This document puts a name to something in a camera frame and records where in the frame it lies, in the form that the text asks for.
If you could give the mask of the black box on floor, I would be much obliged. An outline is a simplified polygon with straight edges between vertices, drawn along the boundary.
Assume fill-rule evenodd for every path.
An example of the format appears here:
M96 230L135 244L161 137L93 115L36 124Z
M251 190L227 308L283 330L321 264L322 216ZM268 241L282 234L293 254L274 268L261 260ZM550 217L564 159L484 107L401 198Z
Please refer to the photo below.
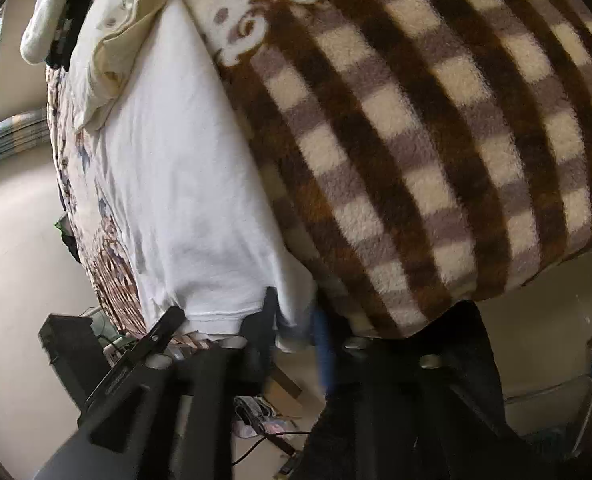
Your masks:
M38 333L56 376L80 411L110 371L91 325L86 316L50 314Z

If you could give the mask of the folded black garment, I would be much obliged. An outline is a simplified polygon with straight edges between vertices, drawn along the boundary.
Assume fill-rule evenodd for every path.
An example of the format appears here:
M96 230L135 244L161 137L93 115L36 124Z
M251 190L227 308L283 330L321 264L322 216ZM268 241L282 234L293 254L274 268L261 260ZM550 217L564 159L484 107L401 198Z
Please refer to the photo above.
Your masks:
M56 28L46 65L58 70L69 70L72 51L93 0L66 0L64 11Z

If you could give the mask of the white long-sleeve shirt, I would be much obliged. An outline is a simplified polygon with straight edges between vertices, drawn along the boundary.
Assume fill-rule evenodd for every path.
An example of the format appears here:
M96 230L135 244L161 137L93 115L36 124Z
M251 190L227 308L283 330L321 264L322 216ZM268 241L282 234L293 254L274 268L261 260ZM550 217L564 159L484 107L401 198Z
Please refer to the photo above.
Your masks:
M284 245L182 0L156 16L105 124L86 138L146 325L177 306L188 333L233 335L274 289L278 347L305 347L316 285Z

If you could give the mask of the floral fleece bed blanket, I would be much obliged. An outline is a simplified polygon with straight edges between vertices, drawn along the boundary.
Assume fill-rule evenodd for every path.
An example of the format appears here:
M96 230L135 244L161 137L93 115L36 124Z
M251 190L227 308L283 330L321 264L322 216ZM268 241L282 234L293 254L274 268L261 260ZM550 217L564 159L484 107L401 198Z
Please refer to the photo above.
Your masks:
M182 2L285 247L358 330L411 336L592 248L586 0ZM81 263L142 336L159 319L142 318L69 70L46 84Z

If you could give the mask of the folded cream garment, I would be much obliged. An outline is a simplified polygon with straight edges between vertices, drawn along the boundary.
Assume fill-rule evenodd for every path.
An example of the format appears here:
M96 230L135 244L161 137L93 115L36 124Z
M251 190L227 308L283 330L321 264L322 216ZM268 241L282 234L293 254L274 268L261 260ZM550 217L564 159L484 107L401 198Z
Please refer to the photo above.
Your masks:
M96 131L130 77L136 56L167 0L94 0L69 64L74 128Z

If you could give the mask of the left blue striped curtain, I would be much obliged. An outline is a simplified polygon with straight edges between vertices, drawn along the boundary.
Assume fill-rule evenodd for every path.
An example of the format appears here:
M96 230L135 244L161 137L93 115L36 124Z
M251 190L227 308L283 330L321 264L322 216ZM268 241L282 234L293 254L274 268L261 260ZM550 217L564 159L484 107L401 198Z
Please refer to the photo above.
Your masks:
M0 162L49 142L50 132L43 108L0 121Z

